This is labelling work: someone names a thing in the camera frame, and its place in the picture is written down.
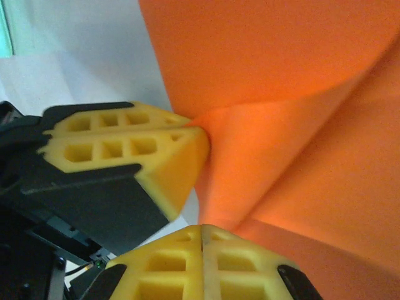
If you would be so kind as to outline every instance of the wire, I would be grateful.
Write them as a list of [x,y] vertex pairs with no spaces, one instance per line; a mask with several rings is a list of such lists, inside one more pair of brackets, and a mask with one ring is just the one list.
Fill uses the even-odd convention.
[[93,265],[93,262],[92,261],[88,262],[86,264],[83,264],[82,266],[77,267],[76,269],[70,270],[70,271],[65,273],[65,276],[70,276],[72,274],[75,274],[75,273],[79,272],[80,270],[86,268],[89,265]]

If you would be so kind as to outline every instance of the orange fabric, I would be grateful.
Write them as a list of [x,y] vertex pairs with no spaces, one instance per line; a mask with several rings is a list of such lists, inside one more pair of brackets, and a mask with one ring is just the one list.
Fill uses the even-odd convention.
[[399,27],[398,0],[140,0],[175,112],[299,99],[368,68]]
[[201,222],[293,258],[325,299],[399,294],[399,5],[141,1],[174,110],[211,140]]

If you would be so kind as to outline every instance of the rectangular hole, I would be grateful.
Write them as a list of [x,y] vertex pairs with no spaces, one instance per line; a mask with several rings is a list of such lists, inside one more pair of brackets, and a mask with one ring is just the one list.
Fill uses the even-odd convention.
[[177,242],[189,242],[192,240],[190,234],[186,233],[176,239]]
[[260,282],[221,281],[221,300],[268,300]]
[[111,127],[118,125],[118,117],[116,114],[101,114],[100,115],[100,127]]
[[103,142],[102,158],[121,158],[123,156],[123,144],[120,141]]
[[71,132],[90,130],[90,117],[72,118],[68,121],[67,130]]
[[180,282],[140,282],[133,300],[182,300],[183,288]]
[[254,263],[243,253],[222,252],[217,257],[220,271],[246,271],[256,270]]
[[64,157],[74,163],[92,160],[92,144],[68,145],[65,148]]
[[216,233],[213,233],[213,234],[211,235],[211,239],[212,239],[213,241],[225,241],[225,239],[224,239],[223,237],[219,236],[219,235],[216,234]]
[[146,270],[152,272],[185,271],[186,258],[181,253],[156,252],[150,257]]
[[180,139],[181,137],[183,137],[183,134],[179,134],[179,133],[176,133],[176,134],[172,134],[171,135],[171,139],[174,141],[174,142],[176,142],[178,139]]
[[173,119],[171,117],[166,117],[165,118],[165,123],[167,123],[167,124],[174,124],[174,123],[177,123],[177,122],[178,122],[178,120]]
[[132,139],[131,140],[131,154],[135,155],[145,155],[152,154],[157,151],[157,143],[155,139],[145,137],[142,139]]
[[145,124],[149,122],[149,115],[145,112],[129,112],[126,114],[129,125]]

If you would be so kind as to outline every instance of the yellow foam pad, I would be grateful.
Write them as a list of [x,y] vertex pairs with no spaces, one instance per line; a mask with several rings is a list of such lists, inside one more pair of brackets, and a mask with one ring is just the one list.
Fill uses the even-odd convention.
[[[170,220],[179,216],[184,203],[206,161],[209,142],[199,127],[181,127],[186,118],[155,107],[135,104],[133,108],[78,112],[58,123],[53,138],[38,152],[64,173],[140,164],[134,177],[164,215]],[[65,131],[82,116],[90,124],[105,114],[117,120],[128,113],[143,113],[147,124],[90,127],[85,131]]]
[[110,300],[293,300],[293,262],[211,225],[189,226],[110,261],[127,269]]
[[190,120],[169,111],[140,102],[133,107],[80,111],[46,131],[54,138],[87,136],[101,133],[180,128]]

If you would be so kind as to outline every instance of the metal screw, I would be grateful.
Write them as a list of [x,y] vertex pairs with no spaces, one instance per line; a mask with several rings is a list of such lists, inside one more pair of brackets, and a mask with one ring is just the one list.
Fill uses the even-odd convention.
[[62,257],[57,257],[56,258],[56,266],[57,268],[59,268],[60,270],[63,270],[65,267],[65,259]]

